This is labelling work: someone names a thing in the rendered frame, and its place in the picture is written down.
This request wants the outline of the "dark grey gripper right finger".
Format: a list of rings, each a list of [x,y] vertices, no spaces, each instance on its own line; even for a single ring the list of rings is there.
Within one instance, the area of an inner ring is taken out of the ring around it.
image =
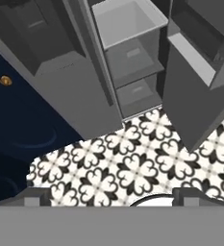
[[[195,187],[176,187],[172,195],[173,207],[224,207],[224,201],[211,198]]]

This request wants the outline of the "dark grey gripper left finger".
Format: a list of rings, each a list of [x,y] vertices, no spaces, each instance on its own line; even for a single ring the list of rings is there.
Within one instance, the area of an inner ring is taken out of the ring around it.
[[[27,187],[16,196],[0,201],[1,207],[50,207],[50,189]]]

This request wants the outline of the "grey fridge door with shelf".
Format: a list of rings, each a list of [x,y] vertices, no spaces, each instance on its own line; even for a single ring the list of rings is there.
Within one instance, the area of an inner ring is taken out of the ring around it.
[[[224,119],[224,0],[172,0],[162,104],[189,151]]]

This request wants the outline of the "grey fridge door with bins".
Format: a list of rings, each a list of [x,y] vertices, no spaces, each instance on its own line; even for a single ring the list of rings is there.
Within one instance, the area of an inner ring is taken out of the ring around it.
[[[82,139],[122,128],[63,0],[0,0],[0,55]]]

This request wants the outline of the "grey fridge drawer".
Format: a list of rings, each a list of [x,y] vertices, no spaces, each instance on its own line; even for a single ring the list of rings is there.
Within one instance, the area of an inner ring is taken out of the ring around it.
[[[157,76],[151,75],[116,90],[124,118],[147,111],[162,103],[156,91]]]
[[[164,70],[159,59],[160,31],[135,37],[106,51],[115,88]]]

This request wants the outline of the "grey fridge body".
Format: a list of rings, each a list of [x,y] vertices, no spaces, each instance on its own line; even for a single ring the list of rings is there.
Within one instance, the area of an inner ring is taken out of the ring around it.
[[[103,86],[107,86],[106,91],[108,93],[107,95],[108,101],[111,104],[115,103],[118,107],[118,112],[120,113],[121,117],[123,119],[126,119],[123,117],[121,109],[119,107],[118,97],[116,94],[117,88],[115,88],[113,85],[111,72],[109,70],[109,66],[106,59],[107,50],[105,50],[103,47],[102,40],[98,31],[97,23],[94,17],[94,13],[92,11],[92,6],[95,4],[90,4],[88,0],[63,0],[63,2],[70,18],[74,21],[74,23],[78,28],[78,31],[80,32],[80,36],[83,39],[88,55],[93,63],[94,69],[100,80],[100,84]],[[167,25],[157,29],[160,31],[160,39],[161,39],[162,31],[164,31],[166,27]],[[163,61],[160,58],[160,50],[159,50],[159,59],[165,69]],[[159,77],[163,72],[164,70],[158,72],[157,74],[153,74],[157,76],[157,85],[159,82]]]

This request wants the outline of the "white fridge bin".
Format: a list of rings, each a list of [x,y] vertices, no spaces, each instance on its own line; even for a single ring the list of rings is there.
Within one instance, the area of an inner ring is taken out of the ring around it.
[[[168,23],[150,0],[105,0],[93,5],[92,11],[105,50]]]

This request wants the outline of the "white round object, black rim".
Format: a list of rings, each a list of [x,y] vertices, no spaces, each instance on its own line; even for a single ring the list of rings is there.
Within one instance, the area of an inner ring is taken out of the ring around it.
[[[173,200],[170,194],[149,195],[134,202],[133,207],[171,207]]]

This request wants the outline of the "navy blue cupboard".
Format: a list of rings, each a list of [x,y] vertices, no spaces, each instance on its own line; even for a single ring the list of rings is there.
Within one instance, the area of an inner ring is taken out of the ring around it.
[[[82,137],[0,55],[0,201],[27,187],[30,164],[37,157]]]

